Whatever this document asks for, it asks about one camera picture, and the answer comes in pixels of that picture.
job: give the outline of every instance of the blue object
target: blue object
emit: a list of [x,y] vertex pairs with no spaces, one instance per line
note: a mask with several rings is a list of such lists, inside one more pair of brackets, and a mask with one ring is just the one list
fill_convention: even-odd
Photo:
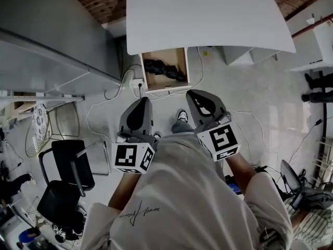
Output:
[[237,194],[240,192],[240,188],[235,183],[230,183],[228,186]]
[[22,231],[19,235],[19,241],[21,243],[30,243],[30,242],[32,242],[35,239],[35,237],[28,237],[28,234],[30,234],[28,230]]

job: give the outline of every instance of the shoe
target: shoe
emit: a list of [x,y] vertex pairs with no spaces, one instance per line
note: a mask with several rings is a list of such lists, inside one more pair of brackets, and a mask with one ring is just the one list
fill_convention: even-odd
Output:
[[87,220],[87,212],[81,206],[78,206],[76,210],[83,215],[83,224],[85,224],[85,221]]
[[179,110],[177,115],[177,120],[182,120],[183,122],[188,122],[188,115],[187,112],[183,109]]
[[310,96],[308,94],[302,94],[301,96],[303,102],[309,102]]
[[154,135],[153,135],[156,139],[160,139],[162,138],[162,134],[160,132],[155,132]]
[[313,79],[307,73],[304,76],[305,76],[305,80],[307,81],[310,89],[312,90],[314,88],[314,86],[313,86]]
[[35,178],[33,177],[33,175],[32,175],[31,172],[29,172],[29,175],[30,175],[30,182],[31,182],[32,184],[34,184],[34,185],[37,185],[37,182],[36,182],[36,180],[35,180]]

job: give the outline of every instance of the wooden drawer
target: wooden drawer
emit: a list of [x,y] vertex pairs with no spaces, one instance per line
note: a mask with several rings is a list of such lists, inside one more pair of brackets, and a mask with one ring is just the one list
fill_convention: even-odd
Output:
[[[146,93],[191,88],[189,83],[187,48],[174,48],[147,52],[141,53],[139,56],[141,59],[142,71],[145,78]],[[144,66],[144,60],[146,59],[162,60],[168,66],[175,65],[177,70],[186,77],[186,81],[180,82],[174,79],[170,79],[165,75],[155,75],[153,73],[146,72]]]

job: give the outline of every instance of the office chair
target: office chair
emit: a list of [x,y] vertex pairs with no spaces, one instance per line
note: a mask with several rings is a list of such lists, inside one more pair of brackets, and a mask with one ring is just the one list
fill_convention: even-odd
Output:
[[82,140],[53,141],[52,147],[39,154],[42,173],[47,185],[50,184],[43,164],[45,154],[53,152],[54,159],[63,182],[74,184],[81,196],[95,186],[93,174],[90,170],[86,148]]
[[78,187],[63,181],[51,181],[37,206],[37,211],[47,220],[64,228],[72,228],[72,219],[80,199]]

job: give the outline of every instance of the electrical outlet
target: electrical outlet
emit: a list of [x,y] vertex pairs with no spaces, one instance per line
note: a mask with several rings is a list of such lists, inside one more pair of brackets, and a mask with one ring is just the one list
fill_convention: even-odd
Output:
[[130,87],[139,89],[139,84],[140,83],[141,83],[141,88],[143,86],[145,86],[145,80],[144,79],[131,79],[130,80]]

